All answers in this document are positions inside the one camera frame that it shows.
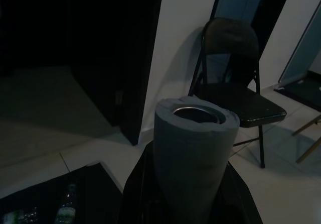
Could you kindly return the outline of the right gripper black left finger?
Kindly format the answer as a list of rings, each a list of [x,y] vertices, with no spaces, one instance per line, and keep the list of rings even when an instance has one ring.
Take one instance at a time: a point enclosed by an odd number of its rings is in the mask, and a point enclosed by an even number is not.
[[[146,145],[125,183],[117,222],[166,223],[166,202],[153,166],[153,143]]]

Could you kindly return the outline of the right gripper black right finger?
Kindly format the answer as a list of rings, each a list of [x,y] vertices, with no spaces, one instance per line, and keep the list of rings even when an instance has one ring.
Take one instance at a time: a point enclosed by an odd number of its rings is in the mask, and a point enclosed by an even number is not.
[[[247,184],[231,163],[226,166],[213,201],[210,223],[263,224]]]

